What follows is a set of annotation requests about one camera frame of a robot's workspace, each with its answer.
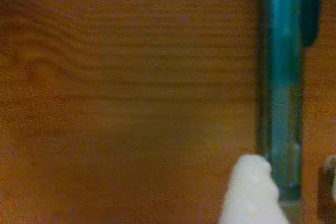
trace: pen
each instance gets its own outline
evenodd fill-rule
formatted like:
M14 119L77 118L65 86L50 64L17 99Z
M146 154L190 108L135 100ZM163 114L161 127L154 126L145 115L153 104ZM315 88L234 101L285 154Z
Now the pen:
M262 0L259 148L280 200L298 200L302 173L304 47L318 34L320 0Z

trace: wooden table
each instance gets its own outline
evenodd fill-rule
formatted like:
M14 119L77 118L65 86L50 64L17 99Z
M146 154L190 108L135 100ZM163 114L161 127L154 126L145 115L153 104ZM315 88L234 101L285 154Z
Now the wooden table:
M258 1L0 0L1 223L216 223L232 165L255 151ZM305 223L336 130L324 3Z

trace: blurry object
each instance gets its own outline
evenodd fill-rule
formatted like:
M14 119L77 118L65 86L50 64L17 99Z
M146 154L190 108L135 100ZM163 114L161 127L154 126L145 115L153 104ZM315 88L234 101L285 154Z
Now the blurry object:
M318 34L320 0L263 0L260 152L274 169L280 200L301 196L303 47Z
M328 157L324 167L319 171L317 216L324 224L336 223L335 161L335 156Z
M258 155L244 155L235 165L220 224L288 224L271 179L271 166Z

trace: white object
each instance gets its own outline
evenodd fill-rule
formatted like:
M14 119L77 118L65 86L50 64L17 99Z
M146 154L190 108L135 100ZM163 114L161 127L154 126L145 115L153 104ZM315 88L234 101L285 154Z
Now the white object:
M288 224L278 198L270 164L244 155L231 174L219 224Z

